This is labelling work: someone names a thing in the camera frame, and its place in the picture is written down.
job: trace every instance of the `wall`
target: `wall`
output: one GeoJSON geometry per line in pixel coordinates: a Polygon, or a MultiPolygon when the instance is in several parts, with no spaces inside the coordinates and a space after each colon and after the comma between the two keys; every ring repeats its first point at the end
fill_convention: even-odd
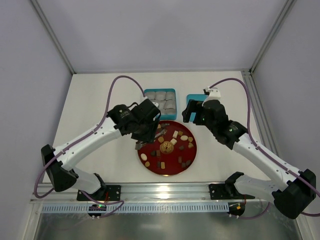
{"type": "Polygon", "coordinates": [[[37,0],[76,72],[250,68],[285,0],[37,0]]]}
{"type": "MultiPolygon", "coordinates": [[[[320,1],[297,1],[254,78],[282,157],[311,169],[320,188],[320,1]]],[[[320,212],[320,200],[310,212],[320,212]]],[[[319,219],[314,219],[318,229],[319,219]]]]}
{"type": "Polygon", "coordinates": [[[14,240],[71,74],[29,1],[0,1],[0,33],[0,236],[14,240]]]}

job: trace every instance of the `small block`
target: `small block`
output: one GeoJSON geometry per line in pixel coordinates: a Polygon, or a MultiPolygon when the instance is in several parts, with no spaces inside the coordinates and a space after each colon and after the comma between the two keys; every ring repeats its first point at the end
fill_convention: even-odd
{"type": "Polygon", "coordinates": [[[178,131],[174,131],[174,133],[173,133],[172,137],[176,139],[176,138],[177,138],[177,136],[178,136],[178,131]]]}
{"type": "Polygon", "coordinates": [[[165,140],[165,139],[164,139],[163,136],[161,136],[161,137],[158,138],[158,141],[159,141],[159,143],[161,143],[161,144],[164,142],[164,140],[165,140]]]}
{"type": "Polygon", "coordinates": [[[147,155],[145,155],[144,153],[142,153],[141,155],[140,155],[140,157],[141,157],[141,159],[143,160],[143,161],[146,161],[148,158],[147,158],[147,155]]]}
{"type": "Polygon", "coordinates": [[[187,140],[188,140],[188,136],[183,135],[180,139],[181,139],[182,141],[187,141],[187,140]]]}
{"type": "Polygon", "coordinates": [[[173,145],[175,145],[177,143],[177,140],[172,138],[171,141],[170,141],[173,145]]]}

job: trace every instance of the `gray floor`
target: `gray floor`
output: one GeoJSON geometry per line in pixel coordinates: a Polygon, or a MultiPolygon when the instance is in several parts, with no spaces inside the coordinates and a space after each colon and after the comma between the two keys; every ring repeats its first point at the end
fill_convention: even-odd
{"type": "MultiPolygon", "coordinates": [[[[247,216],[262,210],[257,202],[247,203],[246,208],[247,216]]],[[[100,220],[91,220],[83,213],[46,213],[36,235],[37,240],[302,239],[296,221],[274,207],[255,220],[229,218],[226,213],[116,214],[100,220]]]]}

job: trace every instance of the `red disc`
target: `red disc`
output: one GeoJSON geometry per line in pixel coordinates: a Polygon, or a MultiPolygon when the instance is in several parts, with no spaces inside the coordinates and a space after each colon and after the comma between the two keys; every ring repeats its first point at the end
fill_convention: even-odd
{"type": "Polygon", "coordinates": [[[156,136],[159,133],[161,135],[155,138],[154,143],[146,144],[137,151],[139,159],[155,174],[165,176],[179,174],[189,168],[196,158],[195,137],[188,128],[176,121],[162,120],[159,125],[156,136]],[[174,137],[175,131],[179,133],[176,137],[174,137]]]}

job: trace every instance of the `white table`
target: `white table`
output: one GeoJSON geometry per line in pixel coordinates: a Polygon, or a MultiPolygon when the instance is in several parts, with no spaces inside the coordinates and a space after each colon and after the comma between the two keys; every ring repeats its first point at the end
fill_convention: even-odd
{"type": "MultiPolygon", "coordinates": [[[[118,75],[121,74],[73,75],[53,146],[64,144],[101,120],[111,82],[118,75]]],[[[224,78],[242,80],[240,71],[127,73],[126,75],[136,79],[144,89],[174,88],[178,105],[176,121],[180,123],[183,122],[181,112],[186,108],[188,94],[201,94],[203,88],[224,78]]],[[[245,126],[247,104],[242,86],[230,81],[220,84],[218,88],[222,96],[220,101],[225,106],[229,118],[245,126]]],[[[122,78],[113,88],[109,109],[117,104],[128,106],[140,99],[139,88],[130,80],[122,78]]],[[[252,114],[251,117],[251,131],[259,140],[257,125],[252,114]]],[[[77,167],[89,173],[98,173],[105,182],[112,183],[224,181],[236,171],[268,180],[268,177],[250,161],[218,143],[204,126],[196,126],[193,123],[185,125],[193,133],[198,148],[195,161],[186,171],[178,175],[161,176],[147,170],[139,161],[135,151],[135,140],[129,135],[105,144],[84,158],[77,167]]],[[[45,176],[43,182],[50,182],[48,176],[45,176]]]]}

